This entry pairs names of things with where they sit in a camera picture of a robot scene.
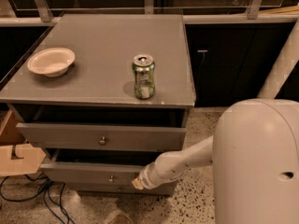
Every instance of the white robot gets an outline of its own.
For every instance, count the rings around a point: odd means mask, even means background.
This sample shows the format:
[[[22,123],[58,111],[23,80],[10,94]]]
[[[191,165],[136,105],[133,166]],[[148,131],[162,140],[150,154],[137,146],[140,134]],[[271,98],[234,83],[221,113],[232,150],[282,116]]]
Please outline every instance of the white robot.
[[[154,189],[211,164],[217,224],[298,224],[299,103],[236,103],[222,114],[214,136],[160,155],[133,184]]]

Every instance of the nightstand top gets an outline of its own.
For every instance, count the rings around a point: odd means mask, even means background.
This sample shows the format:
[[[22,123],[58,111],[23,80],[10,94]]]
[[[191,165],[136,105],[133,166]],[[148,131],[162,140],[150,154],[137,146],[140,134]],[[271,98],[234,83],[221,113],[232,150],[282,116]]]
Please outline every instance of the nightstand top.
[[[48,48],[75,52],[74,66],[60,77],[31,73],[27,62],[0,91],[0,102],[49,105],[192,107],[194,88],[180,15],[65,14],[34,54]],[[156,62],[156,92],[134,95],[133,58]]]

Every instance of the drawer front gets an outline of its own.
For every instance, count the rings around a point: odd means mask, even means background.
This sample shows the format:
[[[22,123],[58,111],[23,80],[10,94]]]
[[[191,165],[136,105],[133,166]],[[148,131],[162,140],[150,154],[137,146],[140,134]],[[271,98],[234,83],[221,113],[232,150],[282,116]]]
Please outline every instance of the drawer front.
[[[135,189],[130,186],[106,186],[106,185],[94,185],[85,183],[66,183],[70,189],[76,191],[99,191],[110,193],[132,193],[132,194],[151,194],[151,195],[168,195],[171,196],[174,193],[177,182],[161,185],[156,189]]]
[[[102,150],[178,150],[185,128],[19,123],[34,147]]]
[[[70,189],[118,193],[172,195],[177,182],[161,185],[157,189],[135,189],[132,181],[143,166],[107,165],[99,163],[42,164],[42,171],[52,180],[65,182]]]
[[[42,164],[41,169],[52,181],[112,187],[130,185],[142,166],[55,162]]]

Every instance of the floor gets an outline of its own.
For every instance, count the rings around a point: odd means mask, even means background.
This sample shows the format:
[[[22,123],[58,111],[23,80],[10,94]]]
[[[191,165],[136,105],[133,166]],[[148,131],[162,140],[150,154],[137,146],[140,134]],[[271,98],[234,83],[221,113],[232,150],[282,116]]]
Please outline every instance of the floor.
[[[225,109],[225,107],[195,108],[187,123],[184,148],[212,135]],[[7,198],[22,199],[35,195],[41,183],[41,180],[31,182],[24,176],[14,176],[4,184],[1,191]],[[55,202],[59,202],[62,185],[54,183],[50,189],[51,197]],[[171,197],[78,194],[65,187],[62,204],[77,224],[111,224],[111,220],[118,214],[123,214],[133,224],[214,224],[212,167],[191,170],[183,180],[179,180],[175,193]],[[52,204],[50,208],[64,220],[64,223],[68,223],[58,206]],[[0,217],[2,224],[62,223],[43,203],[42,194],[26,203],[12,203],[0,198]]]

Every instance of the drawer handle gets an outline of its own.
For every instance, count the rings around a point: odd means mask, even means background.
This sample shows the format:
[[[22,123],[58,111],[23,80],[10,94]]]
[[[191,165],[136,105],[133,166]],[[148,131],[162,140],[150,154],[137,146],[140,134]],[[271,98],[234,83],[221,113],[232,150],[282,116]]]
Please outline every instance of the drawer handle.
[[[101,137],[101,139],[99,140],[99,145],[100,146],[105,146],[106,144],[107,144],[106,138],[104,136]]]
[[[110,176],[110,179],[109,179],[108,181],[109,181],[109,183],[114,183],[114,181],[115,181],[115,176],[114,176],[114,175],[111,175],[111,176]]]
[[[207,53],[208,50],[207,49],[198,49],[197,53]]]

